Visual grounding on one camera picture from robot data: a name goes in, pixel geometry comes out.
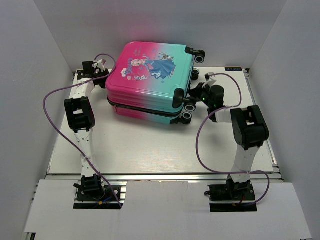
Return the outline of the pink hard-shell suitcase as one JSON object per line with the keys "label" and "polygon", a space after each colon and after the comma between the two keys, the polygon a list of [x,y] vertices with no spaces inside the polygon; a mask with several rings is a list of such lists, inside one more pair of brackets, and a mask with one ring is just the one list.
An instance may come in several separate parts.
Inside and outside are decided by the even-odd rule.
{"label": "pink hard-shell suitcase", "polygon": [[196,109],[189,96],[205,61],[204,50],[183,44],[133,41],[125,45],[107,78],[107,100],[115,113],[162,124],[188,125]]}

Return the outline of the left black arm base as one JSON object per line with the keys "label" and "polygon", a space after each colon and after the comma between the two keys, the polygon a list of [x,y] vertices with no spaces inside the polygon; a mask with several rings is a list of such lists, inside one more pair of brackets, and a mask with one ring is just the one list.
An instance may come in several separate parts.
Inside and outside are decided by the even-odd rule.
{"label": "left black arm base", "polygon": [[121,185],[104,184],[103,179],[94,174],[82,176],[76,188],[73,208],[75,210],[120,210],[117,199],[121,200]]}

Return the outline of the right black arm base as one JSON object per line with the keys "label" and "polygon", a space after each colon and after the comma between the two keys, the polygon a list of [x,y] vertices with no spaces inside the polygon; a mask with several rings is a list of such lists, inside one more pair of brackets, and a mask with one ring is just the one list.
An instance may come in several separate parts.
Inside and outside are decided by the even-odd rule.
{"label": "right black arm base", "polygon": [[209,198],[211,213],[257,212],[256,196],[250,180],[234,182],[228,179],[225,184],[208,185],[204,195]]}

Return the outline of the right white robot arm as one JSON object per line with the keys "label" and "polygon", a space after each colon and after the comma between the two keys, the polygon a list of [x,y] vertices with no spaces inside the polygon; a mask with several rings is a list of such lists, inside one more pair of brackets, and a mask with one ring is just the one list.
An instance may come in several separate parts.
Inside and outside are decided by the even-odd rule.
{"label": "right white robot arm", "polygon": [[211,87],[199,83],[189,90],[189,95],[208,107],[208,115],[214,123],[231,123],[234,140],[237,143],[235,160],[229,178],[233,181],[225,188],[226,195],[236,200],[244,193],[242,184],[250,180],[255,156],[269,138],[269,129],[258,105],[246,108],[226,107],[225,90],[222,86]]}

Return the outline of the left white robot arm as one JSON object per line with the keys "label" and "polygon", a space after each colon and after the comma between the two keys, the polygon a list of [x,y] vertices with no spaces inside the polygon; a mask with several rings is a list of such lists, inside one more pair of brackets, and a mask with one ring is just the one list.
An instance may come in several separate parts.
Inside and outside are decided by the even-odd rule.
{"label": "left white robot arm", "polygon": [[75,74],[77,83],[73,96],[64,101],[64,107],[68,125],[76,137],[77,146],[82,150],[81,159],[81,181],[82,184],[91,184],[88,193],[94,199],[99,200],[105,196],[106,187],[101,177],[93,170],[90,164],[94,164],[93,127],[95,116],[91,107],[89,97],[95,86],[105,87],[106,75],[109,71],[105,69],[106,61],[85,61],[82,70]]}

